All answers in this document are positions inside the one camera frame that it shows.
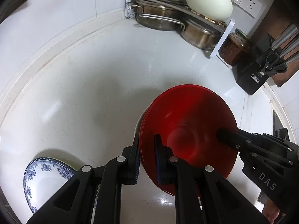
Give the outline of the person's right hand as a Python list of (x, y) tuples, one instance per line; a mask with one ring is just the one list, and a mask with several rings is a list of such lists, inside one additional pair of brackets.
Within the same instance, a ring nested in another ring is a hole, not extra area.
[(274, 220), (278, 217), (279, 212), (279, 208), (273, 203), (273, 201), (267, 199), (263, 207), (262, 214), (270, 224), (274, 223)]

